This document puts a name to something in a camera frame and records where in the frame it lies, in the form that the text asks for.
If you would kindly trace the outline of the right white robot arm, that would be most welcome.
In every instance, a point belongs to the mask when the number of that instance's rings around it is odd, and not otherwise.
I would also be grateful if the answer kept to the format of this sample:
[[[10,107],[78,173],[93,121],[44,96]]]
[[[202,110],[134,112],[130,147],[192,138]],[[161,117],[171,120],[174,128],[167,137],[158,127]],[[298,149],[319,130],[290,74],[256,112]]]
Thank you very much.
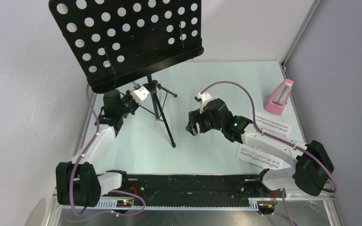
[[[315,140],[302,143],[268,134],[258,129],[251,119],[233,115],[219,98],[206,101],[205,106],[190,111],[188,117],[186,131],[194,136],[218,130],[227,140],[257,147],[290,166],[263,170],[255,183],[259,196],[266,197],[281,188],[299,188],[311,196],[325,191],[334,166],[322,143]]]

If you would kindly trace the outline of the black perforated music stand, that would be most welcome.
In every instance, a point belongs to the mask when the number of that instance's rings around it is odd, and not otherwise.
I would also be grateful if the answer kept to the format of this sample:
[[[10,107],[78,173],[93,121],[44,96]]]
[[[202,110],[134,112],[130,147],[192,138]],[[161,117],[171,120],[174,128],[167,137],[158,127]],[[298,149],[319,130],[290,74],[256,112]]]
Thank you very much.
[[[51,0],[49,10],[95,93],[146,77],[166,122],[152,74],[203,54],[201,1]]]

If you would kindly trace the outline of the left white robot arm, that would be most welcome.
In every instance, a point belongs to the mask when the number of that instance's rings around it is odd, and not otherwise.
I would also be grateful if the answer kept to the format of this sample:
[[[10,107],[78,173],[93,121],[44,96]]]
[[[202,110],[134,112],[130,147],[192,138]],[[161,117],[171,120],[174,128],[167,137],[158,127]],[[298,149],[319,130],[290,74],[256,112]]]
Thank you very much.
[[[108,145],[118,135],[123,120],[135,114],[148,91],[140,87],[126,91],[104,93],[103,106],[94,113],[95,132],[91,140],[68,162],[60,162],[56,167],[57,199],[60,205],[95,207],[101,196],[112,190],[119,196],[129,193],[130,183],[124,180],[127,173],[121,170],[108,170],[98,175],[94,165],[100,161]]]

